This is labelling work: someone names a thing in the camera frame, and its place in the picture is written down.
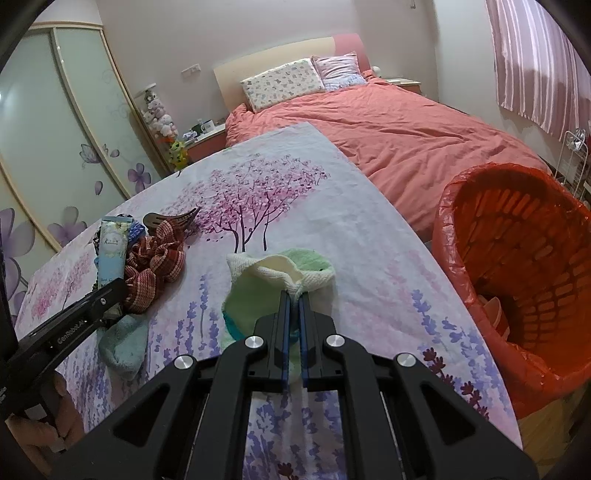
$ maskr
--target sliding wardrobe door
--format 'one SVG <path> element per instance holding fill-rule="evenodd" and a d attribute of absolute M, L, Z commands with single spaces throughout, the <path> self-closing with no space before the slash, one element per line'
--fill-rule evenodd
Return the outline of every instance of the sliding wardrobe door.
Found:
<path fill-rule="evenodd" d="M 0 74 L 0 93 L 0 166 L 59 249 L 125 196 L 73 111 L 48 32 L 21 40 Z"/>
<path fill-rule="evenodd" d="M 35 271 L 55 253 L 18 203 L 0 173 L 0 236 L 6 265 L 6 293 L 12 322 Z"/>
<path fill-rule="evenodd" d="M 56 28 L 56 46 L 83 121 L 103 149 L 104 160 L 129 195 L 161 176 L 117 80 L 99 30 Z"/>

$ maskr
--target orange basket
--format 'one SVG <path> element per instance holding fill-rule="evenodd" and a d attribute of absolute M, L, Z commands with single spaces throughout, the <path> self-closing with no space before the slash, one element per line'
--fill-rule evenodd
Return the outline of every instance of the orange basket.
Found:
<path fill-rule="evenodd" d="M 554 179 L 515 164 L 464 171 L 443 192 L 431 247 L 486 340 L 517 418 L 591 378 L 591 216 Z M 478 294 L 500 299 L 507 341 Z"/>

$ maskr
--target wire shelf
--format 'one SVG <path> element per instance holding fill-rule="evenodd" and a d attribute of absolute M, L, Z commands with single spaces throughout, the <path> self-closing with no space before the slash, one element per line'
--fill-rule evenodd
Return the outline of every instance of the wire shelf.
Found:
<path fill-rule="evenodd" d="M 565 133 L 560 158 L 554 172 L 554 178 L 579 200 L 583 198 L 586 191 L 584 184 L 591 170 L 591 166 L 587 163 L 589 149 L 585 140 L 584 129 L 578 129 L 575 133 L 571 131 Z"/>

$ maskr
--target human hand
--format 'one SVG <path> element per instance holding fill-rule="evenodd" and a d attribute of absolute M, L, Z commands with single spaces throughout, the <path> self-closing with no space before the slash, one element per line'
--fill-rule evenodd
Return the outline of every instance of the human hand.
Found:
<path fill-rule="evenodd" d="M 64 439 L 66 448 L 70 448 L 84 436 L 82 417 L 76 410 L 66 389 L 66 380 L 56 372 L 53 381 L 56 391 L 61 397 L 60 409 L 56 417 L 57 431 L 47 423 L 14 415 L 6 421 L 9 430 L 29 460 L 46 476 L 49 475 L 51 466 L 42 455 L 40 447 L 54 445 L 58 434 Z"/>

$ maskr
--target curtain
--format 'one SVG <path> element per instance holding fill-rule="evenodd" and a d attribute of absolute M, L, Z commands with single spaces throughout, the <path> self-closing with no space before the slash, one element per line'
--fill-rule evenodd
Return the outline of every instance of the curtain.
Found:
<path fill-rule="evenodd" d="M 486 0 L 499 105 L 562 140 L 591 120 L 591 76 L 536 0 Z"/>

